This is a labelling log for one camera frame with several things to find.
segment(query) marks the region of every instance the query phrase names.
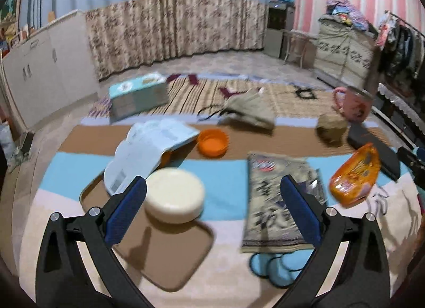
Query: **cloud-shaped white package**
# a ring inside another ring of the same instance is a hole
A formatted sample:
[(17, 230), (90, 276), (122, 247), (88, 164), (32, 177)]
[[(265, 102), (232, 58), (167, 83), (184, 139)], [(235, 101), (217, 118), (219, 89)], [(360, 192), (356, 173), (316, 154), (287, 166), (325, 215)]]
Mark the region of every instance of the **cloud-shaped white package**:
[(135, 123), (115, 150), (105, 168), (103, 181), (110, 195), (122, 193), (136, 176), (147, 178), (166, 151), (173, 151), (199, 134), (196, 129), (173, 120)]

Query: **floral curtain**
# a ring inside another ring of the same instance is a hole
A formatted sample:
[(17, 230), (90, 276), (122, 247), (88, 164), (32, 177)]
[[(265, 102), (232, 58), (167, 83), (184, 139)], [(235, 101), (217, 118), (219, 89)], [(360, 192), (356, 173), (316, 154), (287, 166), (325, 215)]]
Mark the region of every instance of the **floral curtain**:
[(262, 48), (266, 11), (257, 0), (130, 0), (87, 11), (99, 80), (173, 57)]

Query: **metal screw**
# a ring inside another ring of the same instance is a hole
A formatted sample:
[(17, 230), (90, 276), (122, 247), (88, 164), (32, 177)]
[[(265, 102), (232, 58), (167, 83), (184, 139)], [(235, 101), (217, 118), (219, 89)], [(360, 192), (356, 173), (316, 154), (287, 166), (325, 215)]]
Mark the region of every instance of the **metal screw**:
[(369, 222), (373, 222), (375, 220), (375, 216), (372, 213), (366, 213), (366, 219)]
[(91, 216), (97, 216), (100, 213), (100, 208), (99, 207), (92, 207), (88, 214)]
[(337, 215), (337, 211), (336, 211), (336, 209), (334, 209), (333, 207), (328, 207), (328, 208), (326, 209), (326, 214), (327, 214), (328, 216), (333, 217), (333, 216), (336, 216), (336, 215)]
[(60, 214), (59, 214), (59, 213), (57, 213), (57, 212), (55, 212), (55, 213), (52, 213), (52, 214), (50, 215), (50, 220), (55, 221), (55, 220), (58, 220), (58, 219), (59, 219), (59, 217), (60, 217)]

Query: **teal box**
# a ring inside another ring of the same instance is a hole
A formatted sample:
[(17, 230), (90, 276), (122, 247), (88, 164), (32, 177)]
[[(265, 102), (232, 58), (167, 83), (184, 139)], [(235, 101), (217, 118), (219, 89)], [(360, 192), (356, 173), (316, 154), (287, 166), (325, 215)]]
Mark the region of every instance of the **teal box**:
[(111, 117), (120, 120), (167, 104), (167, 80), (157, 72), (127, 80), (112, 85), (109, 98), (112, 102)]

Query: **pink mug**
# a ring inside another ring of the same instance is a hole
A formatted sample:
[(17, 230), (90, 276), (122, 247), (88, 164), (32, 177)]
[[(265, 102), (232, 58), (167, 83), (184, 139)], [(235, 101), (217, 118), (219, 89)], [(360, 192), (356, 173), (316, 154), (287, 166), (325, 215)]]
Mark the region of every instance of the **pink mug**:
[[(345, 94), (343, 101), (339, 100), (338, 92)], [(373, 97), (369, 92), (353, 86), (347, 88), (337, 87), (333, 91), (333, 97), (334, 108), (337, 110), (342, 109), (344, 117), (350, 122), (363, 122), (366, 120), (373, 104)]]

